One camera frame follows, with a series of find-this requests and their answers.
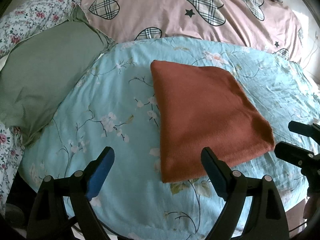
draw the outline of floral pillow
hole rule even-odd
[[[18,127],[9,129],[0,122],[0,214],[2,216],[23,150],[20,129]]]
[[[30,0],[0,19],[0,58],[20,41],[66,21],[81,0]]]

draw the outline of folded cloth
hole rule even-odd
[[[230,167],[274,149],[270,124],[228,71],[153,61],[151,73],[161,114],[163,182],[206,175],[204,147]]]

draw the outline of metal rivet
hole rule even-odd
[[[83,174],[83,171],[76,171],[75,172],[75,177],[81,177]]]
[[[51,176],[45,176],[43,180],[45,182],[49,182],[51,180]]]
[[[233,171],[232,174],[235,177],[240,177],[241,176],[241,172],[240,171]]]
[[[271,178],[269,175],[264,176],[264,179],[265,179],[266,181],[272,181],[272,178]]]

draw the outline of blue floral bedsheet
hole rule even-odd
[[[134,41],[104,54],[61,103],[41,138],[25,150],[19,172],[34,190],[46,175],[70,176],[111,146],[115,163],[100,194],[91,201],[102,222],[134,239],[205,238],[224,201],[207,177],[161,182],[161,118],[150,72],[155,59],[229,71],[270,122],[276,142],[319,152],[310,138],[287,128],[291,120],[319,119],[319,98],[299,65],[225,43],[183,37]],[[254,178],[272,176],[286,210],[306,196],[308,182],[300,169],[273,152],[233,169]],[[65,204],[72,215],[68,199]],[[249,207],[247,198],[235,235],[241,233]]]

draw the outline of sage green pillow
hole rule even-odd
[[[0,120],[39,137],[87,68],[112,44],[76,7],[70,21],[20,42],[0,71]]]

